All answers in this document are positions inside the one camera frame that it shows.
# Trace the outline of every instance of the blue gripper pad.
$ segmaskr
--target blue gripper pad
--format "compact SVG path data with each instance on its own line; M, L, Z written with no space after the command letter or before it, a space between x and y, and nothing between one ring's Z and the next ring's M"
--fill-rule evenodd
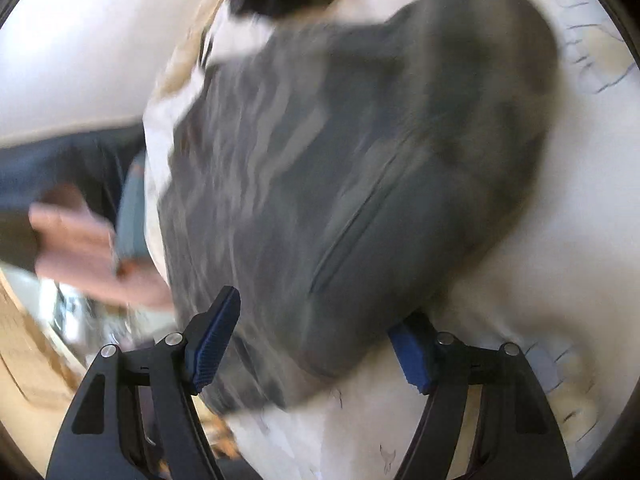
M429 319L415 312L392 327L387 335L406 381L423 395L430 394L438 375L434 347L438 333Z
M240 317L240 293L224 286L211 308L191 319L183 335L185 379L191 395L211 384Z

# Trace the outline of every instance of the white wall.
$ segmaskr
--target white wall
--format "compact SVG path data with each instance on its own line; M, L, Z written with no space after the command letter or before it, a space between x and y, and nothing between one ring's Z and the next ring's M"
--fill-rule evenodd
M200 0L21 0L0 29L0 146L142 114Z

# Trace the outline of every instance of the white surface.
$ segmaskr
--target white surface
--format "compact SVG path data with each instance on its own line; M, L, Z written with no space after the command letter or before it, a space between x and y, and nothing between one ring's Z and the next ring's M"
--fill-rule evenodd
M0 146L140 117L200 0L21 0L0 29Z
M337 0L322 18L379 21L410 1ZM443 312L431 315L469 344L533 346L532 366L578 471L640 376L640 77L596 0L532 1L551 23L562 58L558 116L538 190L514 232L460 277ZM238 52L260 48L265 30L268 36L268 22L258 30L226 14L216 21L214 58L232 54L236 42L242 43ZM172 118L197 94L199 70L191 83L184 99L155 104L145 116L167 119L155 123L151 139L164 138L165 147L150 157L159 189L170 178ZM161 253L157 235L149 242ZM289 413L268 408L228 422L265 480L382 480L398 470L423 405L385 344L306 406ZM464 471L468 453L461 455L450 477Z

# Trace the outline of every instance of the metal screw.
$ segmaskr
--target metal screw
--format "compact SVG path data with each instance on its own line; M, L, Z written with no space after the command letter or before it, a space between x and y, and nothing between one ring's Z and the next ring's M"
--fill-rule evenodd
M164 338L164 342L169 346L175 346L182 341L182 334L180 332L173 332Z
M100 350L100 355L102 357L111 357L115 353L116 353L115 345L103 346L102 350Z
M438 332L437 340L441 345L449 346L453 344L456 338L453 337L453 334L450 334L449 332Z
M516 343L507 343L504 346L504 353L510 356L516 356L520 353L520 348Z

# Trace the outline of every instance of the white cloth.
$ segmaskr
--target white cloth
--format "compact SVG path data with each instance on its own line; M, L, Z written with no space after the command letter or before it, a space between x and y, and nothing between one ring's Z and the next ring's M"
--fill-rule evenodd
M411 1L336 0L325 12L296 20L379 22ZM513 233L460 277L446 308L430 316L468 344L497 348L514 340L531 348L528 357L577 472L640 376L640 78L597 0L532 1L551 23L562 56L558 116L538 190ZM273 27L264 19L235 19L223 6L209 31L209 62L260 49ZM195 68L178 95L147 110L156 183L147 197L148 217L170 181L166 158L174 124L201 87L202 70ZM147 236L162 266L159 230ZM468 402L469 431L450 478L464 472L477 399ZM305 406L239 414L228 423L265 480L382 480L398 471L424 402L384 344Z

